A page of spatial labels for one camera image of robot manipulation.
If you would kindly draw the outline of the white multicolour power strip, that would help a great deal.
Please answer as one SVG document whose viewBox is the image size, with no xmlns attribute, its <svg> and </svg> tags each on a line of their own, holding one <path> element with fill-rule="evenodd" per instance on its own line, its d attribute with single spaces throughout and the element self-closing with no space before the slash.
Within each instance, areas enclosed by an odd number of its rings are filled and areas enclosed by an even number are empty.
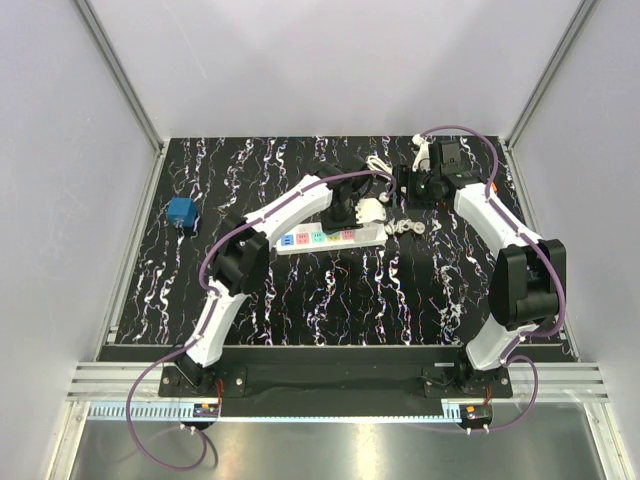
<svg viewBox="0 0 640 480">
<path fill-rule="evenodd" d="M 387 239 L 384 226 L 377 223 L 332 234 L 325 233 L 319 222 L 304 223 L 285 233 L 278 240 L 276 252 L 278 255 L 294 255 L 384 246 Z"/>
</svg>

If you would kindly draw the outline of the blue cube adapter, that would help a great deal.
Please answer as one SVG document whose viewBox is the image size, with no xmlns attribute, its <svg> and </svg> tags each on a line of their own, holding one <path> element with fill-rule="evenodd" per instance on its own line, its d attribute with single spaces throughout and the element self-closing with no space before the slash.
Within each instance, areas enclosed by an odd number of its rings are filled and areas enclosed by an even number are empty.
<svg viewBox="0 0 640 480">
<path fill-rule="evenodd" d="M 186 197 L 174 197 L 167 210 L 169 223 L 176 229 L 193 230 L 196 225 L 198 210 L 196 203 Z"/>
</svg>

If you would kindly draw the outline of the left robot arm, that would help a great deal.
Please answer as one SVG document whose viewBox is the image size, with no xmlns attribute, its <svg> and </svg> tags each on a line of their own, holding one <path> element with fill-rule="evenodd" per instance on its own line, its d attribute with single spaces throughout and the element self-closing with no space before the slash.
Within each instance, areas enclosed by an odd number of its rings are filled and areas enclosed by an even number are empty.
<svg viewBox="0 0 640 480">
<path fill-rule="evenodd" d="M 206 293 L 202 312 L 189 339 L 170 357 L 190 393 L 203 396 L 214 388 L 213 366 L 222 356 L 231 324 L 262 285 L 278 240 L 315 214 L 350 207 L 353 195 L 373 176 L 364 167 L 343 172 L 332 165 L 318 166 L 275 201 L 224 219 L 198 272 Z"/>
</svg>

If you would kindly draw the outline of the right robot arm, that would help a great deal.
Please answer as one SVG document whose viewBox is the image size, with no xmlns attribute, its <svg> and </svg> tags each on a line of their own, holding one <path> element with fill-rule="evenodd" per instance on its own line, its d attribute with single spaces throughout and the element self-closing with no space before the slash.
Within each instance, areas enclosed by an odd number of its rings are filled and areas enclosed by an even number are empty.
<svg viewBox="0 0 640 480">
<path fill-rule="evenodd" d="M 473 171 L 427 173 L 396 166 L 394 201 L 409 208 L 448 204 L 470 224 L 495 260 L 488 290 L 489 316 L 459 354 L 451 380 L 476 396 L 507 367 L 510 354 L 533 337 L 551 337 L 566 316 L 564 244 L 530 230 Z"/>
</svg>

